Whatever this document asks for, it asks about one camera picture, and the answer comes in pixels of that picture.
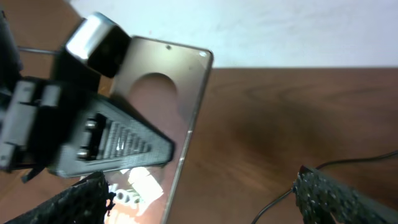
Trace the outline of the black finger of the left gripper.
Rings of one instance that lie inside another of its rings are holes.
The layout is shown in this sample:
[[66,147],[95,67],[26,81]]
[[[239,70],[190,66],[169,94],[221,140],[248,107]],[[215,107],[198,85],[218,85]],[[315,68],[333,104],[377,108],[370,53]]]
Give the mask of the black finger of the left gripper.
[[89,95],[72,113],[50,173],[64,177],[157,166],[173,159],[175,143],[130,105]]

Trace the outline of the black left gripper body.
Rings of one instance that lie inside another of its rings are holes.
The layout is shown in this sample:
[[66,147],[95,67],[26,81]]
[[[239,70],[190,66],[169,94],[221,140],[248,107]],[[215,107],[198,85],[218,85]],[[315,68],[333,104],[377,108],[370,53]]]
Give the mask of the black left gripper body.
[[1,118],[1,170],[28,169],[26,183],[44,169],[59,177],[89,175],[62,150],[83,126],[93,89],[73,82],[23,78],[16,83]]

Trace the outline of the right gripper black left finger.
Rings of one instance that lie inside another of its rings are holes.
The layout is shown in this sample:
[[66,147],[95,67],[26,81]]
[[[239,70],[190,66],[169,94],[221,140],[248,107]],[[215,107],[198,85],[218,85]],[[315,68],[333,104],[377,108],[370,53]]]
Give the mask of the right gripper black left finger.
[[102,224],[116,194],[102,172],[94,172],[6,224]]

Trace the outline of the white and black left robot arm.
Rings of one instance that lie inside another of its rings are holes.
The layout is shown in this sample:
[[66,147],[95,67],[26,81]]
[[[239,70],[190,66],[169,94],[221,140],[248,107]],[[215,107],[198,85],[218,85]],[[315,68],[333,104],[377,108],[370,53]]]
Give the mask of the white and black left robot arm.
[[54,53],[51,77],[21,75],[22,62],[1,16],[1,170],[47,169],[60,177],[169,163],[175,144],[130,105],[98,92],[113,78],[131,38],[95,13]]

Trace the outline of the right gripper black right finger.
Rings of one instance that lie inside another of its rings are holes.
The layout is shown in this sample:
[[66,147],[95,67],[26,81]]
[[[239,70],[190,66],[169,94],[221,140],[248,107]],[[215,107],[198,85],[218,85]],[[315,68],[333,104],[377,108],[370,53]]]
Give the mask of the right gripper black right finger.
[[312,167],[302,166],[293,183],[304,223],[397,223],[397,211]]

